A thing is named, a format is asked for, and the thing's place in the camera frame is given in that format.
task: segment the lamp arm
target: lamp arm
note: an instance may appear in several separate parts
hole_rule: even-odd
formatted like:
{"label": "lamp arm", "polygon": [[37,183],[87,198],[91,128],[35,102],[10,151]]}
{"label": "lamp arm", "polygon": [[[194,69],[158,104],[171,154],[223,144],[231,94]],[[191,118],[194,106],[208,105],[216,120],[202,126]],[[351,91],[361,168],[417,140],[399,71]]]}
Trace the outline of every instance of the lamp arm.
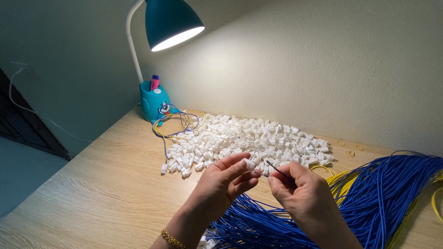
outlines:
{"label": "lamp arm", "polygon": [[129,49],[131,51],[132,60],[134,61],[134,65],[136,67],[137,76],[139,78],[140,84],[144,82],[143,76],[141,74],[140,65],[138,63],[136,49],[134,47],[134,42],[132,41],[131,36],[131,19],[134,12],[140,7],[140,5],[144,2],[144,0],[134,0],[131,7],[129,8],[128,15],[126,16],[126,37],[128,38]]}

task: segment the blue pen holder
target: blue pen holder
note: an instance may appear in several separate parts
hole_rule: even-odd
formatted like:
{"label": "blue pen holder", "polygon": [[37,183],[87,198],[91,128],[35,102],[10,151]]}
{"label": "blue pen holder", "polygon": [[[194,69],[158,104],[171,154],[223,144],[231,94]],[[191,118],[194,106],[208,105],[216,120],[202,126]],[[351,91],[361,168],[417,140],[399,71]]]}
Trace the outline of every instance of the blue pen holder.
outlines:
{"label": "blue pen holder", "polygon": [[150,88],[151,81],[145,81],[140,84],[140,102],[143,118],[146,121],[154,123],[157,119],[178,111],[171,105],[169,96],[162,86],[152,91],[150,91]]}

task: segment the desk surface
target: desk surface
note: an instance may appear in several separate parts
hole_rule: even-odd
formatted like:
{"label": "desk surface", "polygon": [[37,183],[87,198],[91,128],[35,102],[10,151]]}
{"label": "desk surface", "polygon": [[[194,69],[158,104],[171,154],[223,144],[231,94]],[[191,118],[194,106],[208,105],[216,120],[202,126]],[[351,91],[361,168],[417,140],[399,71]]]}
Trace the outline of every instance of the desk surface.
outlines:
{"label": "desk surface", "polygon": [[[193,171],[185,180],[178,173],[161,176],[163,143],[151,127],[140,118],[138,106],[125,115],[0,223],[0,248],[149,247],[201,175]],[[172,133],[179,129],[179,121],[169,120],[161,129]],[[392,152],[342,140],[339,143],[345,145],[340,146],[337,139],[316,137],[332,145],[337,159],[333,173]],[[354,151],[355,157],[346,151]],[[324,169],[316,172],[329,176]],[[427,187],[420,196],[397,247],[443,248],[443,224],[430,203],[434,189]],[[264,177],[248,194],[278,205]]]}

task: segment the teal lamp shade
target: teal lamp shade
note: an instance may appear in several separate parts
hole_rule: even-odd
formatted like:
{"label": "teal lamp shade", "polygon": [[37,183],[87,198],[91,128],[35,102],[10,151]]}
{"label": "teal lamp shade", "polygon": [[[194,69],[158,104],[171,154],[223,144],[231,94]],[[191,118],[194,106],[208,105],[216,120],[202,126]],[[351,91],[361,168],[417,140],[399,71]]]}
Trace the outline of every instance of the teal lamp shade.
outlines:
{"label": "teal lamp shade", "polygon": [[146,0],[146,36],[159,51],[197,35],[205,26],[184,0]]}

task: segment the desk lamp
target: desk lamp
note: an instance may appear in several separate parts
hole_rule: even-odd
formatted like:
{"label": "desk lamp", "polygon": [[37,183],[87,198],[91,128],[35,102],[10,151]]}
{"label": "desk lamp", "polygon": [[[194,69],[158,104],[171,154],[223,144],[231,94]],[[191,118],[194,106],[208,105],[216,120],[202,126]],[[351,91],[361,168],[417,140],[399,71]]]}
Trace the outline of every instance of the desk lamp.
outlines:
{"label": "desk lamp", "polygon": [[[131,36],[132,15],[145,0],[134,0],[126,17],[126,36],[140,82],[143,118],[151,123],[169,113],[177,112],[162,86],[151,90],[151,81],[144,81]],[[179,44],[205,29],[195,11],[184,0],[146,0],[145,28],[152,51]]]}

